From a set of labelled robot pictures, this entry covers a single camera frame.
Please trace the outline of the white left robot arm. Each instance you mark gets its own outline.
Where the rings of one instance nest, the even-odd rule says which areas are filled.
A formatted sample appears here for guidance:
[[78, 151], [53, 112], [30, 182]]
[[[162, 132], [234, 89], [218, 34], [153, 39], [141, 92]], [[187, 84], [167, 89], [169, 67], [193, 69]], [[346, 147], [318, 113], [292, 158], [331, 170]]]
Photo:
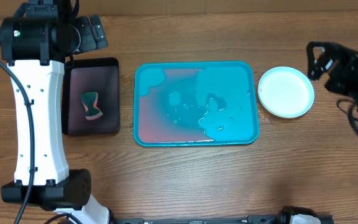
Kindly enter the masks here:
[[99, 17], [78, 11], [78, 2], [28, 1], [0, 26], [0, 66], [14, 90], [18, 143], [14, 179], [1, 197], [73, 223], [112, 223], [112, 212], [91, 194], [90, 172], [69, 168], [63, 149], [65, 60], [107, 46]]

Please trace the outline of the light blue plate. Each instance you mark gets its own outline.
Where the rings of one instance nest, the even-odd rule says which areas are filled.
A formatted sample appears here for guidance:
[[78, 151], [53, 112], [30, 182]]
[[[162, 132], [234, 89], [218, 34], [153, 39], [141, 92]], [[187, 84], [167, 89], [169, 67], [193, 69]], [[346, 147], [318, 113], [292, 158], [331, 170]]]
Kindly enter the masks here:
[[266, 71], [257, 87], [259, 101], [270, 113], [281, 118], [297, 118], [314, 103], [314, 88], [309, 79], [291, 67]]

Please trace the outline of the pink and green sponge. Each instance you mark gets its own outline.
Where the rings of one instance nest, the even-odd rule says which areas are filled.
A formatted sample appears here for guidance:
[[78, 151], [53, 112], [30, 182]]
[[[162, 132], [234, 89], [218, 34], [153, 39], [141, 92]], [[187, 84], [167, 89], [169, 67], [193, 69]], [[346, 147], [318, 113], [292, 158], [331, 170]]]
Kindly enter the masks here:
[[103, 112], [98, 108], [99, 95], [97, 91], [88, 91], [81, 95], [81, 102], [85, 108], [85, 118], [95, 120], [102, 117]]

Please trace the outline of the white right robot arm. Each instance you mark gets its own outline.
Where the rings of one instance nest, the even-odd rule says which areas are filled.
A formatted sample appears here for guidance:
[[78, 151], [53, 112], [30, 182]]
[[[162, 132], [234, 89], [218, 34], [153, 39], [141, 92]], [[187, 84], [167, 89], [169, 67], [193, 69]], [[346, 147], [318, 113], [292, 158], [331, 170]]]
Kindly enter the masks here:
[[358, 106], [358, 51], [335, 42], [309, 42], [308, 78], [316, 81], [325, 73], [327, 91], [348, 96]]

